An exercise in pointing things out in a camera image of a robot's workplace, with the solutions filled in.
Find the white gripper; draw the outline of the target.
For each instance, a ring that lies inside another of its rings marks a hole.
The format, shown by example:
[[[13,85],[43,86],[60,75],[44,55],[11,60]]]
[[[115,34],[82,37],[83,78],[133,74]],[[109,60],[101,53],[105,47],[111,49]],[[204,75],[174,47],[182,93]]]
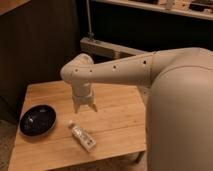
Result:
[[[74,84],[72,86],[72,95],[74,100],[74,112],[77,114],[80,105],[88,105],[97,112],[97,106],[94,103],[94,93],[90,83]]]

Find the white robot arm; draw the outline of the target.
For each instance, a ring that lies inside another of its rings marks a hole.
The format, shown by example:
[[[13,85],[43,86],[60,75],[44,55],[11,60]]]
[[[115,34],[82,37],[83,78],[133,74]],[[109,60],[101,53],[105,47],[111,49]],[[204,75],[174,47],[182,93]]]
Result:
[[[148,171],[213,171],[213,51],[179,48],[95,64],[81,53],[60,71],[76,106],[93,83],[143,85]]]

